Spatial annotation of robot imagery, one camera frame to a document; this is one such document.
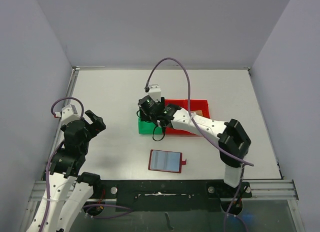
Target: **glass panel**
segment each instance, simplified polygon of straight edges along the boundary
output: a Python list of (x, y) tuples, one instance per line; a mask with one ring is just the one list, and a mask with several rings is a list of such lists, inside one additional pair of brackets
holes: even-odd
[[(119, 214), (107, 208), (100, 216)], [(84, 212), (75, 220), (70, 232), (222, 232), (223, 213), (207, 211), (133, 212), (129, 215), (107, 220), (85, 219)], [(296, 232), (287, 201), (244, 201), (240, 217), (250, 232)], [(236, 218), (227, 220), (226, 231), (245, 232)]]

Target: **black cable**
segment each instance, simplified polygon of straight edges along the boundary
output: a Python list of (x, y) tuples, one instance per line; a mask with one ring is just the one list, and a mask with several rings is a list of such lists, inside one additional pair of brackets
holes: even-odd
[(242, 196), (243, 196), (244, 193), (246, 192), (247, 188), (248, 188), (248, 186), (245, 186), (244, 189), (243, 189), (243, 191), (239, 194), (238, 199), (236, 200), (236, 202), (235, 202), (234, 205), (233, 205), (234, 207), (236, 207), (237, 204), (241, 201)]
[(156, 140), (156, 139), (155, 139), (155, 131), (156, 131), (156, 128), (157, 128), (157, 126), (155, 126), (154, 129), (153, 129), (152, 139), (153, 139), (154, 141), (162, 141), (162, 140), (164, 139), (164, 137), (166, 136), (166, 128), (165, 128), (165, 127), (162, 127), (162, 134), (163, 134), (163, 136), (162, 136), (162, 138), (161, 138), (160, 140)]
[(170, 218), (169, 218), (168, 212), (165, 212), (164, 216), (166, 220), (166, 226), (168, 227), (169, 230), (174, 231), (175, 229), (170, 225)]
[(140, 111), (140, 110), (136, 111), (136, 116), (138, 116), (138, 117), (141, 119), (141, 117), (140, 117), (139, 114), (138, 114), (139, 111)]

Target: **red tray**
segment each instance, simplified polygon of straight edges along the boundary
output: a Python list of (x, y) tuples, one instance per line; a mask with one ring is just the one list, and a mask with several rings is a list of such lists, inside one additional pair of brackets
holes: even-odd
[[(168, 104), (173, 104), (184, 108), (185, 110), (188, 109), (188, 100), (164, 100), (165, 106)], [(210, 118), (209, 114), (209, 107), (207, 100), (190, 100), (190, 110), (191, 111), (202, 111), (202, 116)], [(174, 130), (171, 128), (167, 128), (165, 131), (168, 135), (193, 135), (188, 131), (182, 130)]]

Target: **white wall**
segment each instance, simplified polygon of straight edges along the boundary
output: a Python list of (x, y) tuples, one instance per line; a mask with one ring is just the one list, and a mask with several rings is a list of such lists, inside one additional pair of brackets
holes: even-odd
[(71, 66), (36, 0), (0, 0), (0, 231), (19, 230)]
[(307, 232), (320, 228), (320, 0), (291, 0), (252, 68), (283, 174)]
[(38, 0), (72, 65), (252, 66), (289, 0)]

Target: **white table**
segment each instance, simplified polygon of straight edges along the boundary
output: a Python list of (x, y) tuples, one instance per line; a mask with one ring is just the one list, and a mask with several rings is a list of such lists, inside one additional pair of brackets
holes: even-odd
[[(201, 137), (166, 136), (155, 142), (139, 135), (138, 100), (145, 96), (149, 70), (81, 70), (72, 96), (85, 110), (101, 116), (106, 130), (91, 140), (84, 171), (103, 180), (222, 179), (225, 165), (219, 152)], [(211, 118), (241, 122), (252, 144), (246, 160), (245, 179), (280, 179), (275, 155), (246, 70), (189, 70), (191, 98), (209, 103)], [(166, 99), (186, 99), (187, 81), (181, 70), (158, 70), (151, 84), (159, 84)], [(182, 173), (149, 171), (150, 150), (183, 153)]]

